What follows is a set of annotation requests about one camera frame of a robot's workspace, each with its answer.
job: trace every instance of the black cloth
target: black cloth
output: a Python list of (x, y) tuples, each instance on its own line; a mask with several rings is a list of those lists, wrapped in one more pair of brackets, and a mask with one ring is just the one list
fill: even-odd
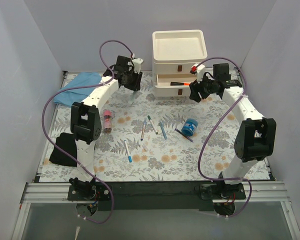
[[(64, 151), (66, 151), (68, 154), (73, 156), (75, 159), (77, 159), (77, 145), (73, 134), (62, 132), (60, 136), (56, 138), (55, 144)], [(56, 148), (53, 149), (49, 161), (53, 164), (58, 164), (62, 166), (77, 166), (77, 163), (73, 159), (60, 152)]]

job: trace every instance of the blue jar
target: blue jar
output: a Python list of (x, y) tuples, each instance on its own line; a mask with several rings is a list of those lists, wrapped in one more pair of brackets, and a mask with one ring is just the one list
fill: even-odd
[(181, 132), (184, 135), (191, 137), (195, 134), (197, 127), (198, 127), (198, 122), (196, 120), (194, 120), (193, 118), (188, 118), (185, 121), (185, 123), (181, 129)]

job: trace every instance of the tabletop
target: tabletop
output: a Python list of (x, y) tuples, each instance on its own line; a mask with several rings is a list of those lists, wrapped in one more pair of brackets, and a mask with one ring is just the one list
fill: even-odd
[[(63, 85), (68, 84), (77, 74), (68, 74)], [(232, 79), (237, 76), (231, 72)], [(202, 180), (198, 172), (198, 157), (207, 135), (229, 109), (218, 96), (210, 95), (200, 103), (188, 97), (155, 97), (152, 72), (144, 71), (141, 90), (132, 92), (124, 87), (116, 91), (106, 102), (103, 110), (112, 112), (111, 133), (101, 133), (94, 151), (94, 171), (106, 182), (119, 181), (194, 181)], [(52, 140), (62, 132), (70, 133), (71, 109), (56, 106), (56, 117), (52, 123)], [(141, 131), (144, 119), (150, 115), (157, 126), (158, 135), (149, 121), (145, 128), (144, 140)], [(198, 127), (193, 142), (174, 131), (181, 130), (188, 118), (197, 120)], [(167, 140), (159, 127), (164, 124)], [(201, 160), (201, 170), (209, 177), (217, 178), (235, 155), (234, 140), (239, 123), (230, 113), (210, 138)], [(129, 163), (124, 145), (127, 140), (132, 163)], [(53, 146), (49, 143), (44, 152), (40, 182), (68, 182), (75, 177), (76, 168), (53, 164), (49, 157)], [(246, 174), (251, 180), (268, 180), (269, 173), (264, 161), (258, 162)]]

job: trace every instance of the pink object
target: pink object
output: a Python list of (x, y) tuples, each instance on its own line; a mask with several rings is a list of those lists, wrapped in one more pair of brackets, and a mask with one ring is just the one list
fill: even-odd
[(104, 125), (103, 125), (103, 131), (107, 134), (111, 133), (112, 130), (112, 113), (109, 110), (105, 110), (103, 113), (104, 118)]

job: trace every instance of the blue towel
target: blue towel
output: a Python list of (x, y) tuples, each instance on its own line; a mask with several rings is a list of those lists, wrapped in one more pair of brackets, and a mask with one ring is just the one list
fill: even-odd
[[(100, 81), (101, 76), (97, 72), (81, 72), (61, 90), (79, 86), (96, 85), (100, 83)], [(65, 91), (55, 96), (53, 102), (71, 107), (74, 102), (82, 102), (94, 89), (94, 87), (89, 87)]]

